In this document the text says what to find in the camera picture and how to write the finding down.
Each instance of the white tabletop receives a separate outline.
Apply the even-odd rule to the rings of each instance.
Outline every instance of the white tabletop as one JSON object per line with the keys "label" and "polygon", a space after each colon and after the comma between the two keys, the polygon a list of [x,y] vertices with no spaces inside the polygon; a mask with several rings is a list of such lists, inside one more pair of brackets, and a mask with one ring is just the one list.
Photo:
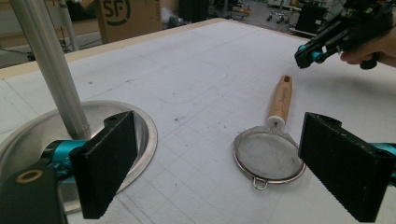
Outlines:
{"label": "white tabletop", "polygon": [[[140,107],[154,120],[159,142],[147,170],[101,219],[75,213],[69,222],[357,223],[309,169],[294,182],[257,191],[233,160],[234,138],[265,125],[284,74],[293,78],[284,131],[297,143],[307,111],[341,120],[367,142],[395,142],[396,70],[363,71],[336,55],[300,69],[294,53],[305,42],[220,21],[70,62],[82,101]],[[1,80],[0,99],[0,141],[55,108],[39,71]],[[389,187],[377,223],[396,223],[395,202]]]}

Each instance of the strainer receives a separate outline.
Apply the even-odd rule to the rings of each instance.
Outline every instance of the strainer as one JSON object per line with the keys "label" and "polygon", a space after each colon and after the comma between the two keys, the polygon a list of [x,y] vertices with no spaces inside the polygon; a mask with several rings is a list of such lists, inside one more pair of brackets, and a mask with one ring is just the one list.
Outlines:
{"label": "strainer", "polygon": [[298,156],[297,144],[281,131],[289,114],[291,90],[291,77],[283,76],[271,104],[270,126],[248,129],[233,141],[235,161],[246,175],[253,178],[256,189],[264,190],[268,184],[287,183],[304,173],[305,164]]}

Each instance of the metal pole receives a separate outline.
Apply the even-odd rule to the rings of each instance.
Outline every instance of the metal pole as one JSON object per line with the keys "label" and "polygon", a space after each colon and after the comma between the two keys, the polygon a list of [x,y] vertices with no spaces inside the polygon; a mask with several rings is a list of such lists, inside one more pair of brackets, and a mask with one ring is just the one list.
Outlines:
{"label": "metal pole", "polygon": [[41,73],[73,139],[89,139],[90,125],[44,0],[10,0]]}
{"label": "metal pole", "polygon": [[74,32],[72,20],[70,19],[70,14],[69,14],[69,9],[67,8],[67,4],[65,0],[60,0],[59,1],[59,8],[61,11],[62,15],[62,21],[64,22],[64,25],[66,26],[67,33],[69,33],[69,39],[70,43],[72,45],[73,51],[78,51],[78,43],[76,40],[76,34]]}
{"label": "metal pole", "polygon": [[228,11],[228,0],[224,0],[224,8],[223,8],[223,11],[222,11],[222,17],[223,18],[226,18],[226,17],[228,17],[229,16],[229,11]]}

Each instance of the printed logo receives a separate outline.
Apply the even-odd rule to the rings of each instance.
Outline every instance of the printed logo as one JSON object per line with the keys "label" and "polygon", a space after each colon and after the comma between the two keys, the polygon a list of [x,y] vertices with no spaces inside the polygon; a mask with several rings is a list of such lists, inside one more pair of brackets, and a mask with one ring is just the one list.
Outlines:
{"label": "printed logo", "polygon": [[123,25],[131,18],[131,5],[129,0],[104,0],[103,6],[107,25]]}

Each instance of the stainless steel bowl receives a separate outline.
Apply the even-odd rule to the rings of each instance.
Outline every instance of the stainless steel bowl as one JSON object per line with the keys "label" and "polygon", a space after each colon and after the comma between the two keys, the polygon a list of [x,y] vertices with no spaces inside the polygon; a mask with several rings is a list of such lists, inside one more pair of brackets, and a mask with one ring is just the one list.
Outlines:
{"label": "stainless steel bowl", "polygon": [[[157,147],[157,129],[153,120],[136,106],[113,101],[82,103],[90,123],[92,136],[104,128],[104,119],[125,111],[134,111],[137,140],[137,159],[122,183],[119,192],[131,184],[145,170]],[[55,140],[70,140],[58,110],[50,111],[20,127],[0,145],[0,185],[10,175],[39,160],[46,146]],[[73,180],[60,185],[66,213],[80,210],[78,191]]]}

